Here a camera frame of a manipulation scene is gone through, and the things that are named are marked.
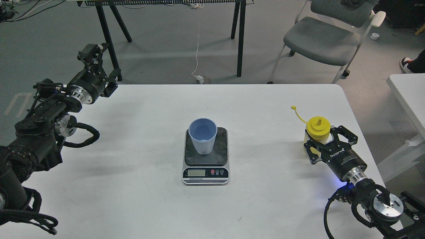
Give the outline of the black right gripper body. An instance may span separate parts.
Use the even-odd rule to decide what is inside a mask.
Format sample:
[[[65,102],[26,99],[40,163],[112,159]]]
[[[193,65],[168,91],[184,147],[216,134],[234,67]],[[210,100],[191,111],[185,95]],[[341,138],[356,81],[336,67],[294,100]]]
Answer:
[[[364,174],[367,165],[349,143],[331,141],[325,145],[320,143],[319,148],[322,161],[341,182],[358,183],[367,179]]]

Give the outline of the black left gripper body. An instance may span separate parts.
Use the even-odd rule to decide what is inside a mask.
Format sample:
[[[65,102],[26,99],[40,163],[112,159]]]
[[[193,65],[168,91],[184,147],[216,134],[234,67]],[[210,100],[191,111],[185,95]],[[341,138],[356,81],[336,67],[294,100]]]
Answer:
[[[82,104],[93,104],[105,89],[104,71],[81,70],[66,86],[66,92]]]

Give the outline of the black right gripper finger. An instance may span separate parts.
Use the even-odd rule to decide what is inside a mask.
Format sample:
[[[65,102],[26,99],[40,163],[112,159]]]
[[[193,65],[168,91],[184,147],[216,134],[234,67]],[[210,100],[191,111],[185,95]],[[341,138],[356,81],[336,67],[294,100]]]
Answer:
[[[332,141],[328,143],[328,151],[345,151],[352,150],[352,145],[357,144],[358,137],[346,127],[340,125],[338,127],[331,126],[330,133],[332,136]],[[339,136],[343,136],[347,142],[340,140]]]
[[[327,143],[327,137],[314,138],[308,134],[305,134],[304,136],[303,145],[304,145],[305,151],[307,153],[310,163],[314,165],[318,162],[323,162],[323,159],[321,157],[320,150],[317,150],[317,147],[314,144],[312,144],[312,142],[320,142],[325,145]]]

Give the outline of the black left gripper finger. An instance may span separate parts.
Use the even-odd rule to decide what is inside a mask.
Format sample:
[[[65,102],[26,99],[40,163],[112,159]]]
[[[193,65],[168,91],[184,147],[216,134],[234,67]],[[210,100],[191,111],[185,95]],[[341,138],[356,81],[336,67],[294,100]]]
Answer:
[[[110,97],[113,92],[118,88],[117,80],[118,76],[121,74],[120,68],[114,68],[109,76],[105,77],[105,87],[100,94],[100,97]]]
[[[87,44],[83,50],[79,51],[77,59],[84,64],[84,68],[81,72],[106,78],[107,75],[102,67],[102,55],[108,47],[108,43],[102,43],[101,45]]]

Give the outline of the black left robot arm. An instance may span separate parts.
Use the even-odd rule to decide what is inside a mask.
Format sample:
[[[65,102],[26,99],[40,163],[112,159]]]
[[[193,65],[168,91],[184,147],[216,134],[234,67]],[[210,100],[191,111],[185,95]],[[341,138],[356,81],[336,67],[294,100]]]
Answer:
[[[108,43],[86,45],[77,56],[84,68],[66,86],[50,79],[34,86],[34,102],[24,119],[15,124],[16,139],[1,146],[1,224],[28,223],[57,233],[58,220],[40,213],[40,193],[22,183],[33,172],[48,171],[62,163],[62,147],[83,148],[99,139],[94,127],[77,122],[71,113],[80,112],[84,104],[93,104],[99,97],[111,96],[117,89],[121,69],[108,75],[102,67],[102,55],[108,47]]]

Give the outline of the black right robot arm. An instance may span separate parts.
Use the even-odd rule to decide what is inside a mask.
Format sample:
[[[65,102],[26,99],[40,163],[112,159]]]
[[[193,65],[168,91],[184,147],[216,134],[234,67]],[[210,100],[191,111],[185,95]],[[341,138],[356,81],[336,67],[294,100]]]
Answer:
[[[326,144],[310,135],[304,143],[311,164],[324,162],[341,182],[346,182],[325,206],[324,227],[328,238],[333,238],[328,228],[328,209],[338,200],[349,203],[357,221],[375,227],[385,239],[423,239],[424,202],[408,192],[396,196],[368,178],[364,174],[367,164],[352,149],[357,136],[347,128],[331,127],[330,133],[333,140]]]

